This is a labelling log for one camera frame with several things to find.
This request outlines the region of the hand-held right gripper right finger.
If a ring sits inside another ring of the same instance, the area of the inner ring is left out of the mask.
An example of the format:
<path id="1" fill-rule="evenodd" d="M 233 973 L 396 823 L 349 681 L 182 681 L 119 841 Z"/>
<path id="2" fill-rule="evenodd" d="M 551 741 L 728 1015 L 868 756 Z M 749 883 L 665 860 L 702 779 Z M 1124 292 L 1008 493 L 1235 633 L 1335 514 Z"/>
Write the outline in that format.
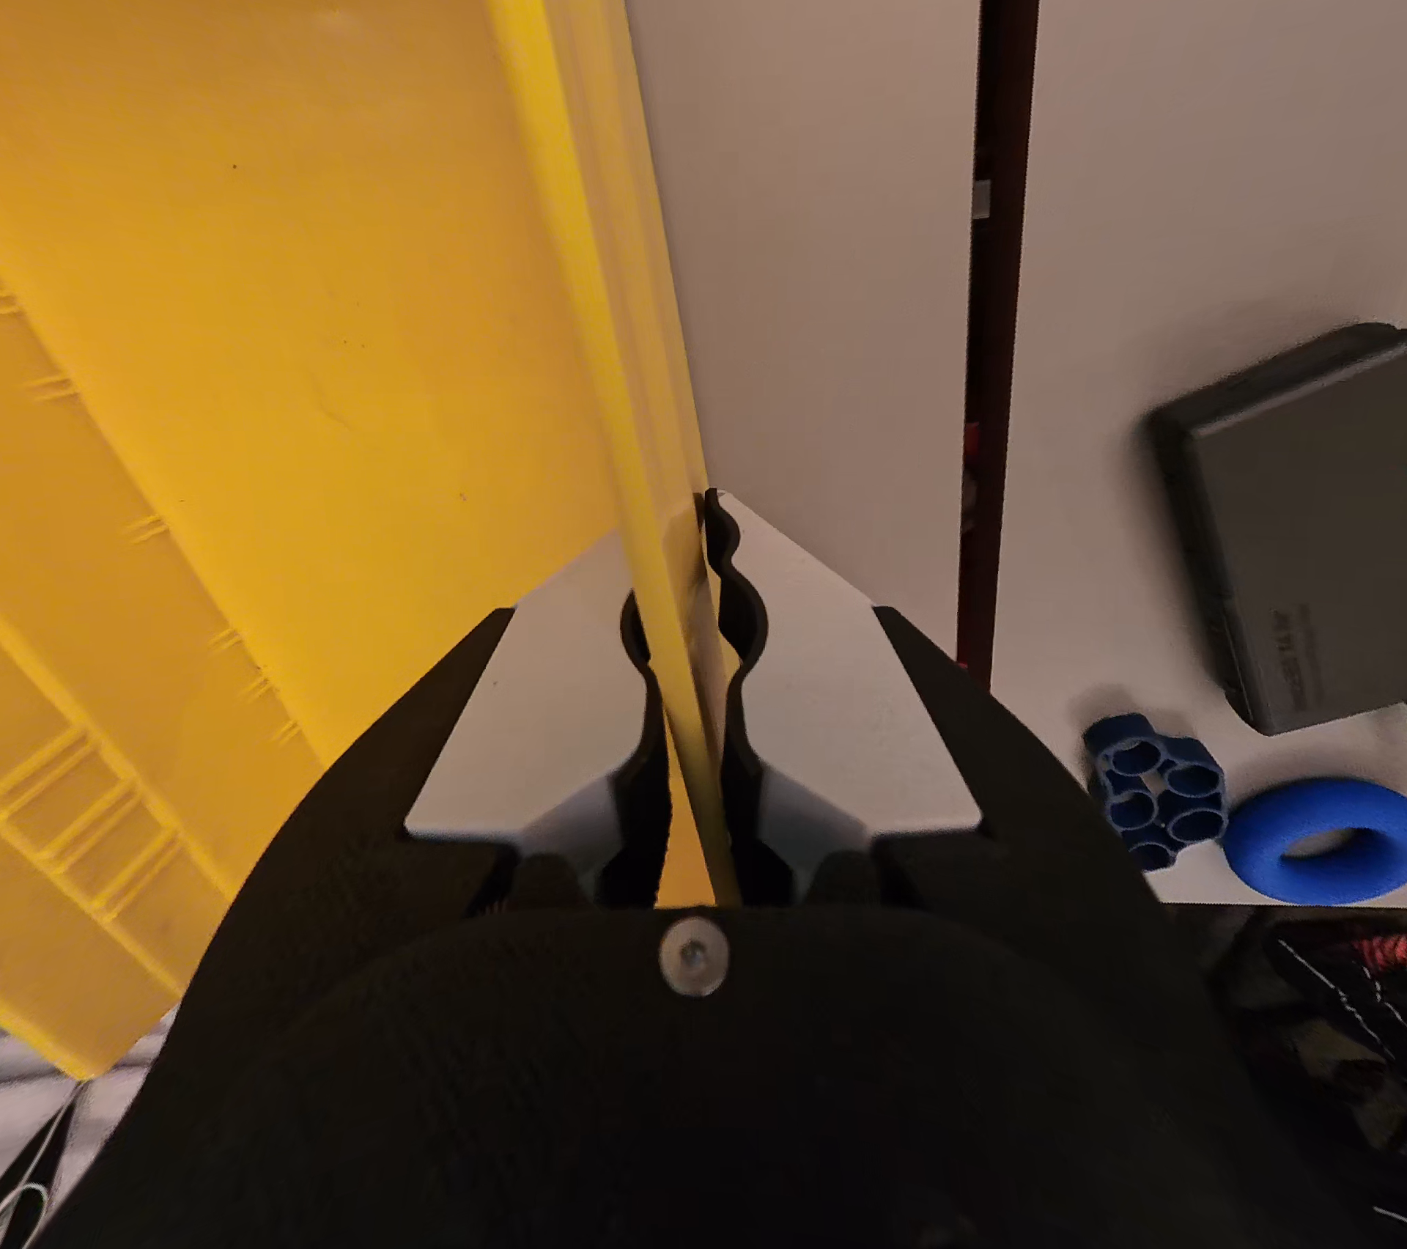
<path id="1" fill-rule="evenodd" d="M 870 597 L 737 495 L 703 499 L 736 666 L 720 787 L 744 902 L 796 902 L 835 852 L 976 832 L 980 808 Z"/>

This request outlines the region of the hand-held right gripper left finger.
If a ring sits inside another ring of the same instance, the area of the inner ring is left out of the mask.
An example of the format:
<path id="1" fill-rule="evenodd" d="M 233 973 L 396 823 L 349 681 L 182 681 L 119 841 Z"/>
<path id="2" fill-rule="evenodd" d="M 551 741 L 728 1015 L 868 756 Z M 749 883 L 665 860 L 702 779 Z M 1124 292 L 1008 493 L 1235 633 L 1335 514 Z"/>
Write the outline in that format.
<path id="1" fill-rule="evenodd" d="M 513 606 L 404 828 L 563 858 L 598 902 L 655 902 L 670 773 L 624 543 L 608 531 Z"/>

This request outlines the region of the yellow plastic bin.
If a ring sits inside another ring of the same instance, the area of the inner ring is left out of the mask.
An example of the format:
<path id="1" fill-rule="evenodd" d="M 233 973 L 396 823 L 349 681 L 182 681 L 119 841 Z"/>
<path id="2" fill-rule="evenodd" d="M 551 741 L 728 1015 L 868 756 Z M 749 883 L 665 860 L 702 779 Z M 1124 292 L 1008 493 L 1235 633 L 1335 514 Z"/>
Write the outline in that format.
<path id="1" fill-rule="evenodd" d="M 314 782 L 614 536 L 733 896 L 624 0 L 1 0 L 3 1028 L 73 1078 Z"/>

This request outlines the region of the blue holed plastic part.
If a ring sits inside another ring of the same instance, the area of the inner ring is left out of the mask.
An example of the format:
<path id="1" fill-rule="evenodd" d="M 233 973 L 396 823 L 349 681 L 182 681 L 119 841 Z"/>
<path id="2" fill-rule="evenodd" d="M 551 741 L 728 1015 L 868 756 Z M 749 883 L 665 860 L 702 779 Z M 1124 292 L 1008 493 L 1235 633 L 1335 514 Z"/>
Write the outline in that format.
<path id="1" fill-rule="evenodd" d="M 1156 729 L 1142 712 L 1121 712 L 1083 729 L 1082 745 L 1089 794 L 1145 874 L 1222 839 L 1225 770 L 1200 740 Z"/>

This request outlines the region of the grey flat case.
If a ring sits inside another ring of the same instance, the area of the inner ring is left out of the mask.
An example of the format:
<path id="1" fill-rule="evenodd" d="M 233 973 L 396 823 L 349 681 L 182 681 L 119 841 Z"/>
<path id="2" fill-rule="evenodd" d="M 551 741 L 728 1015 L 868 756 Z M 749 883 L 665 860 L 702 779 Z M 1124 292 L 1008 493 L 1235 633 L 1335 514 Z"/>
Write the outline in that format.
<path id="1" fill-rule="evenodd" d="M 1335 328 L 1142 430 L 1231 709 L 1276 735 L 1404 703 L 1404 329 Z"/>

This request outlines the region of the dark patterned cloth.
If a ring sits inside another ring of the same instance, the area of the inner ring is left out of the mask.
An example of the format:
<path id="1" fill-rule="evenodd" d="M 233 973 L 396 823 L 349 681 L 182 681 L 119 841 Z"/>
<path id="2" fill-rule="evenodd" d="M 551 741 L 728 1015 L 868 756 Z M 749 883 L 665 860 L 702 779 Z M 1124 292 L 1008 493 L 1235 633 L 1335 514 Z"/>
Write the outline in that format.
<path id="1" fill-rule="evenodd" d="M 1212 905 L 1196 943 L 1266 1091 L 1306 1132 L 1402 1171 L 1404 910 Z"/>

